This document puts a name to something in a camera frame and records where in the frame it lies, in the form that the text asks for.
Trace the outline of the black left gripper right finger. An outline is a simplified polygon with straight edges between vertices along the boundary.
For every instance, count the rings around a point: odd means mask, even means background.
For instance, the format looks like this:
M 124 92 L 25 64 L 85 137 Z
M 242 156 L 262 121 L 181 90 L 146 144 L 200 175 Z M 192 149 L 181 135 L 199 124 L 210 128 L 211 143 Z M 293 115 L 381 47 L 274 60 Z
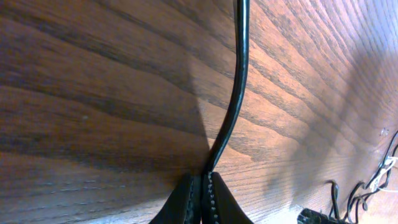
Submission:
M 201 220 L 203 224 L 253 224 L 217 172 L 203 177 Z

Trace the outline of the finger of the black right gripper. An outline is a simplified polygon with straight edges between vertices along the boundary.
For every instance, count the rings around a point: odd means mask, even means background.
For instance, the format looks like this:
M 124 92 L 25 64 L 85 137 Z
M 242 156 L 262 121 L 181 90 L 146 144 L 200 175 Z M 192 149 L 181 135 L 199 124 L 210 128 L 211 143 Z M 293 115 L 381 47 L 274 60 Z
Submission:
M 328 218 L 326 215 L 313 211 L 311 209 L 303 209 L 298 217 L 298 224 L 345 224 L 343 221 L 339 221 L 335 218 Z

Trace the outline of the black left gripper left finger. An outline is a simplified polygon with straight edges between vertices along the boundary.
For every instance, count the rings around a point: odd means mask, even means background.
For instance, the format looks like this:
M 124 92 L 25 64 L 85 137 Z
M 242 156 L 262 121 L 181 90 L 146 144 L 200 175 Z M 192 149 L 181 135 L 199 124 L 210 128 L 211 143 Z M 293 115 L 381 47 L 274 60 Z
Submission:
M 185 174 L 150 224 L 199 224 L 201 177 Z

